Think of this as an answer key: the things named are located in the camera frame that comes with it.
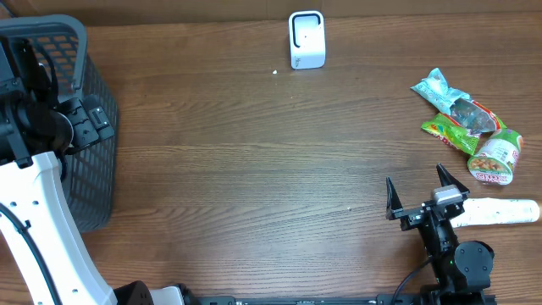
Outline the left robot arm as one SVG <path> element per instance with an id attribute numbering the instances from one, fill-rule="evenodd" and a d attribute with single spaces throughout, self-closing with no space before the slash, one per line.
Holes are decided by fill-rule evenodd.
<path id="1" fill-rule="evenodd" d="M 113 288 L 82 241 L 63 190 L 65 158 L 113 136 L 94 98 L 60 101 L 54 63 L 25 38 L 1 39 L 1 233 L 36 304 L 190 304 L 182 285 Z"/>

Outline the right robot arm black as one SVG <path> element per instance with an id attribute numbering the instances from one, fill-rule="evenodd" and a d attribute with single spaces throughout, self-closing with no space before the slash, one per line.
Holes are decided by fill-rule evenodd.
<path id="1" fill-rule="evenodd" d="M 428 258 L 414 269 L 395 289 L 390 300 L 395 303 L 405 285 L 426 266 L 431 266 L 437 281 L 422 286 L 415 304 L 488 304 L 495 252 L 481 241 L 458 241 L 451 221 L 465 212 L 469 189 L 442 165 L 436 170 L 440 187 L 419 208 L 404 209 L 391 178 L 386 179 L 386 218 L 398 219 L 401 229 L 418 230 Z"/>

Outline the teal snack packet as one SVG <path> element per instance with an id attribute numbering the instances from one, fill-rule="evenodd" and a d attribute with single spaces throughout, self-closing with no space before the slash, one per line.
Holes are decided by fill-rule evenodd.
<path id="1" fill-rule="evenodd" d="M 439 68 L 432 69 L 426 78 L 411 89 L 447 115 L 451 115 L 451 108 L 458 100 L 471 99 L 468 93 L 449 86 Z"/>

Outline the green cup noodles container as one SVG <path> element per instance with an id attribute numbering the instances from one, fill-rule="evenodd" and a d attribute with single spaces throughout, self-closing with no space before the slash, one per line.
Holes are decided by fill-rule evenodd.
<path id="1" fill-rule="evenodd" d="M 496 130 L 467 161 L 476 179 L 489 184 L 509 185 L 523 149 L 523 137 L 512 129 Z"/>

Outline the white cosmetic tube gold cap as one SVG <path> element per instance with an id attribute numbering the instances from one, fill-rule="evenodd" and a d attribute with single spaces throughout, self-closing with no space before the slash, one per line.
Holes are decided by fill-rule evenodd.
<path id="1" fill-rule="evenodd" d="M 454 228 L 534 223 L 541 211 L 539 204 L 531 199 L 472 198 L 463 207 L 464 212 L 451 220 Z"/>

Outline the green snack bag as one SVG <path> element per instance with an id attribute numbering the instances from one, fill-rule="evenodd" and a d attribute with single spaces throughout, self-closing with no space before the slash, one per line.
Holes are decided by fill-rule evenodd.
<path id="1" fill-rule="evenodd" d="M 421 129 L 439 138 L 444 144 L 474 155 L 484 133 L 506 128 L 491 110 L 474 100 L 459 99 L 451 106 L 450 114 L 438 113 Z"/>

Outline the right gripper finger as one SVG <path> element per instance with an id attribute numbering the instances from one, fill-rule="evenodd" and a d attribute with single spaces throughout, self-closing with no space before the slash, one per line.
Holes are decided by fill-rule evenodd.
<path id="1" fill-rule="evenodd" d="M 387 202 L 385 217 L 388 220 L 403 219 L 407 216 L 390 177 L 386 178 Z"/>
<path id="2" fill-rule="evenodd" d="M 463 196 L 470 193 L 470 190 L 456 179 L 442 163 L 436 165 L 436 170 L 442 186 L 455 186 Z"/>

